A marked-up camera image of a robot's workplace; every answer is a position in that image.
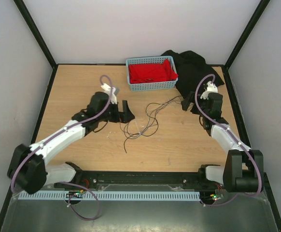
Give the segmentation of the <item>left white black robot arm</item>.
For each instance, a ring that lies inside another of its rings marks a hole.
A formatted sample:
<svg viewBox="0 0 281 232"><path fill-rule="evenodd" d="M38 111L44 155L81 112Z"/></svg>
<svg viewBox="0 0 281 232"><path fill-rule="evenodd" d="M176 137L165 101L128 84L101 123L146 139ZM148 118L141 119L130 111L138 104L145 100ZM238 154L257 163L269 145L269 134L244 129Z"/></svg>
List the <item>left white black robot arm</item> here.
<svg viewBox="0 0 281 232"><path fill-rule="evenodd" d="M66 182L71 187L82 183L82 175L68 163L50 166L49 162L63 149L93 132L100 122L128 123L135 116L127 101L122 101L123 110L118 110L115 95L96 92L89 105L76 113L61 129L47 138L29 146L18 145L8 168L11 191L19 186L29 194L36 193L43 186Z"/></svg>

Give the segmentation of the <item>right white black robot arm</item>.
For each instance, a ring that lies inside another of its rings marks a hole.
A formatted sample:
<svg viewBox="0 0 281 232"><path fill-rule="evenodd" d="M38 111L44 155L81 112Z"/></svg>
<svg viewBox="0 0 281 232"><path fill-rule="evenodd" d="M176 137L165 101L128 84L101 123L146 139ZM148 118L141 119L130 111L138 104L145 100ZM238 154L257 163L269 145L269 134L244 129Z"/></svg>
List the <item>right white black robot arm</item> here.
<svg viewBox="0 0 281 232"><path fill-rule="evenodd" d="M199 115L200 123L208 135L215 139L227 154L224 167L204 165L204 172L197 176L202 188L214 182L222 184L229 192L259 194L263 190L263 154L241 141L222 117L223 96L216 92L204 92L205 97L191 91L181 102L187 110L192 103L191 113Z"/></svg>

